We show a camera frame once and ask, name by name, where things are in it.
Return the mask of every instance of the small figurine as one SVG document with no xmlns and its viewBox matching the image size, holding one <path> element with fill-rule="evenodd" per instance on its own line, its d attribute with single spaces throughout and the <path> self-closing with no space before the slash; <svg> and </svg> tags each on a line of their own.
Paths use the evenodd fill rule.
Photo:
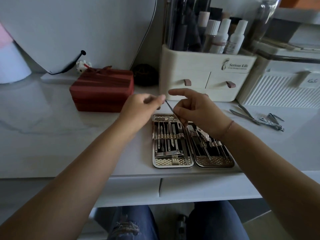
<svg viewBox="0 0 320 240">
<path fill-rule="evenodd" d="M 87 68 L 91 67 L 91 63 L 90 62 L 86 62 L 85 60 L 77 61 L 76 65 L 77 65 L 77 71 L 79 73 L 83 73 Z"/>
</svg>

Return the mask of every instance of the white desk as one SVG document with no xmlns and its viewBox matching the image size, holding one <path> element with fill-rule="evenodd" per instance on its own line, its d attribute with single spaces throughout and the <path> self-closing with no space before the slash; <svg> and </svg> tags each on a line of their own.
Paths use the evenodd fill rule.
<svg viewBox="0 0 320 240">
<path fill-rule="evenodd" d="M 40 75 L 0 85 L 0 205 L 16 208 L 58 175 L 117 118 L 116 113 L 78 112 L 69 85 L 41 82 Z M 158 94 L 158 88 L 136 88 Z M 170 101 L 172 107 L 176 101 Z M 235 103 L 217 103 L 238 124 L 320 182 L 320 112 L 315 109 L 253 107 L 254 117 L 274 113 L 285 132 L 234 116 Z M 157 113 L 170 113 L 164 104 Z M 228 169 L 157 169 L 152 165 L 151 122 L 123 151 L 96 206 L 160 204 L 258 198 L 236 165 Z"/>
</svg>

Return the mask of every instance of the leg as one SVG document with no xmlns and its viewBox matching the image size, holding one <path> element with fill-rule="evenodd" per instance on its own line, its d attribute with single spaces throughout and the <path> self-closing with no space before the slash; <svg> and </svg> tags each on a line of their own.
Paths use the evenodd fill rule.
<svg viewBox="0 0 320 240">
<path fill-rule="evenodd" d="M 158 228 L 147 205 L 118 207 L 108 240 L 159 240 Z"/>
<path fill-rule="evenodd" d="M 246 230 L 227 201 L 194 204 L 186 224 L 188 240 L 249 240 Z"/>
</svg>

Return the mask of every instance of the bracelet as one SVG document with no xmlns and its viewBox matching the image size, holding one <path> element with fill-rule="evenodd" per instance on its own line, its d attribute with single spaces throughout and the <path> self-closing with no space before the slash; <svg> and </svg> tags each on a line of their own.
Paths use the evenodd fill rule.
<svg viewBox="0 0 320 240">
<path fill-rule="evenodd" d="M 223 137 L 228 133 L 228 131 L 230 130 L 230 128 L 231 128 L 231 126 L 233 125 L 233 123 L 234 123 L 234 120 L 231 121 L 228 129 L 226 130 L 226 132 L 224 132 L 224 133 L 222 134 L 222 136 L 220 137 L 219 141 L 221 141 L 221 140 L 223 139 Z"/>
</svg>

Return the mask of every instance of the left hand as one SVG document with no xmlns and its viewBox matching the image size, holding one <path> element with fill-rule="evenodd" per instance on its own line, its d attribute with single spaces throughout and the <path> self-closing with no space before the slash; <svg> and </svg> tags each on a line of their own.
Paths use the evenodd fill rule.
<svg viewBox="0 0 320 240">
<path fill-rule="evenodd" d="M 133 94 L 122 107 L 118 120 L 130 125 L 132 133 L 137 133 L 150 119 L 154 111 L 165 102 L 166 96 Z"/>
</svg>

